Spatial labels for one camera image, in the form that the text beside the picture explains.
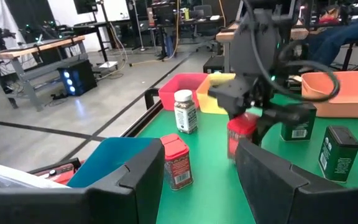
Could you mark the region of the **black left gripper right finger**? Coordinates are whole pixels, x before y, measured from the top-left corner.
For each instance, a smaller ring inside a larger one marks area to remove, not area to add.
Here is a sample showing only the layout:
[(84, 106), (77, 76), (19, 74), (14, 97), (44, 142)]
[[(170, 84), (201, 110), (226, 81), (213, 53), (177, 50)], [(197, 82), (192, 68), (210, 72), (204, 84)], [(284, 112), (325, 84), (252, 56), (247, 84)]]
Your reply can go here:
[(236, 166), (256, 223), (341, 223), (338, 184), (241, 139)]

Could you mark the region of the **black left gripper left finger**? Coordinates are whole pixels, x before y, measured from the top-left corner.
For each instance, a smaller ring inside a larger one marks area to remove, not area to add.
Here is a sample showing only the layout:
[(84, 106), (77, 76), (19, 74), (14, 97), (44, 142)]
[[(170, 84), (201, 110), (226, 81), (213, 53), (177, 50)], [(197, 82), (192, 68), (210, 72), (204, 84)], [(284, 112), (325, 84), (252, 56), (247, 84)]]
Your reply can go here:
[(155, 223), (164, 146), (157, 138), (112, 138), (87, 159), (91, 223)]

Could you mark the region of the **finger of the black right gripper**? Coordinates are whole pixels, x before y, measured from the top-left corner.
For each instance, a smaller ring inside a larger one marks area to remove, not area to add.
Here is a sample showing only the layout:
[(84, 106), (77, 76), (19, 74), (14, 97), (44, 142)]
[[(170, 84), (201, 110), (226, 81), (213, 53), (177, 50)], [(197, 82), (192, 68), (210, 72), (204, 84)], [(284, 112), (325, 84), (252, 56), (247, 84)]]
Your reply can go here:
[(257, 119), (256, 130), (252, 135), (252, 142), (260, 146), (268, 130), (277, 123), (296, 126), (304, 122), (304, 108), (302, 106), (273, 106), (262, 111)]

